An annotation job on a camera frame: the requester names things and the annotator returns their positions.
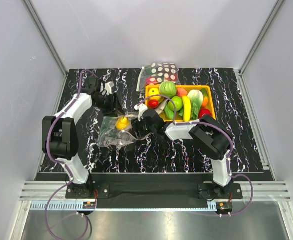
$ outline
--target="red tomato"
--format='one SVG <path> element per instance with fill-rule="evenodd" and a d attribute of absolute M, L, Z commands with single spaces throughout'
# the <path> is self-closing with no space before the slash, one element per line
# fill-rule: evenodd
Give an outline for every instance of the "red tomato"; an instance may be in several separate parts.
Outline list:
<path fill-rule="evenodd" d="M 159 102 L 157 100 L 150 100 L 148 106 L 149 108 L 156 109 L 159 106 Z"/>
<path fill-rule="evenodd" d="M 209 109 L 206 108 L 200 110 L 200 112 L 198 113 L 198 118 L 201 119 L 204 115 L 210 115 L 212 117 L 212 113 Z"/>

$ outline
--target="polka dot pattern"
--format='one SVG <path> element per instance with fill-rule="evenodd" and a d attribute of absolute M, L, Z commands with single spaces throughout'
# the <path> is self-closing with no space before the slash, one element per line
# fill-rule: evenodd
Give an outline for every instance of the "polka dot pattern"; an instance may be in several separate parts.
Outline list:
<path fill-rule="evenodd" d="M 155 62 L 152 65 L 144 67 L 148 80 L 146 85 L 159 85 L 162 82 L 176 83 L 178 80 L 179 69 L 174 63 Z"/>

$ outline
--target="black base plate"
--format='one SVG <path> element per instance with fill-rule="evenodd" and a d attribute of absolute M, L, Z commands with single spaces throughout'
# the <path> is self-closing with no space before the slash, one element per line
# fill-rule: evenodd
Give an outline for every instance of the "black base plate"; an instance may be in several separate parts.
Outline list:
<path fill-rule="evenodd" d="M 233 183 L 230 186 L 229 193 L 223 197 L 216 197 L 216 194 L 213 191 L 213 184 L 212 183 L 198 184 L 197 190 L 201 193 L 201 194 L 199 194 L 199 198 L 205 199 L 205 200 L 212 200 L 212 199 L 229 200 L 229 198 L 230 198 L 229 193 L 232 194 L 232 199 L 243 199 L 242 189 L 241 189 L 241 185 L 239 183 Z"/>
<path fill-rule="evenodd" d="M 96 182 L 94 183 L 94 190 L 98 192 L 98 199 L 108 199 L 110 193 L 110 184 L 106 182 Z M 73 192 L 70 186 L 67 186 L 66 190 L 66 199 L 94 199 L 95 194 L 85 197 L 79 192 Z"/>

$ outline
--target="yellow tray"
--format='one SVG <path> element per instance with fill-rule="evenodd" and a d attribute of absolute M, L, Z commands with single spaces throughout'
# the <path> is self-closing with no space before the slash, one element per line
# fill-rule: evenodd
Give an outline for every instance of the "yellow tray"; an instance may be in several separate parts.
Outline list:
<path fill-rule="evenodd" d="M 146 86 L 145 88 L 145 97 L 147 98 L 149 96 L 149 90 L 150 89 L 153 89 L 153 88 L 159 88 L 160 85 L 149 85 L 149 86 Z M 214 108 L 214 105 L 213 105 L 213 99 L 212 99 L 212 94 L 211 94 L 211 88 L 209 86 L 205 86 L 205 85 L 199 85 L 199 86 L 195 86 L 195 85 L 184 85 L 184 86 L 176 86 L 178 89 L 185 89 L 188 93 L 191 91 L 191 90 L 199 90 L 201 91 L 202 89 L 205 89 L 207 94 L 208 94 L 208 104 L 207 106 L 205 107 L 206 109 L 209 109 L 210 112 L 212 113 L 212 117 L 216 120 L 216 112 L 215 112 L 215 108 Z M 165 122 L 172 122 L 171 119 L 168 119 L 166 114 L 163 112 L 160 114 L 160 117 L 165 121 Z M 184 122 L 183 121 L 183 118 L 179 116 L 179 113 L 176 114 L 176 117 L 175 117 L 175 121 L 178 122 L 178 123 L 182 123 Z"/>

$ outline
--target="black marble surface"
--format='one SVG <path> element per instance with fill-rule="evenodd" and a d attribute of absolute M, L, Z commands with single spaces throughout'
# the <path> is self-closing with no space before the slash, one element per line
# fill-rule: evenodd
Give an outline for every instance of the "black marble surface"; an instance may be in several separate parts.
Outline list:
<path fill-rule="evenodd" d="M 78 91 L 81 69 L 71 69 L 63 91 L 59 110 Z M 114 82 L 125 112 L 145 96 L 136 92 L 140 69 L 93 69 L 106 82 Z M 249 118 L 232 68 L 181 68 L 181 85 L 208 85 L 211 87 L 217 120 L 233 134 L 234 151 L 231 156 L 233 172 L 263 172 L 258 148 Z M 79 120 L 76 129 L 79 138 L 79 156 L 92 173 L 203 173 L 211 172 L 211 161 L 190 140 L 159 142 L 148 139 L 126 147 L 99 148 L 96 144 L 103 115 L 92 107 Z M 44 159 L 40 172 L 62 173 L 63 168 Z"/>

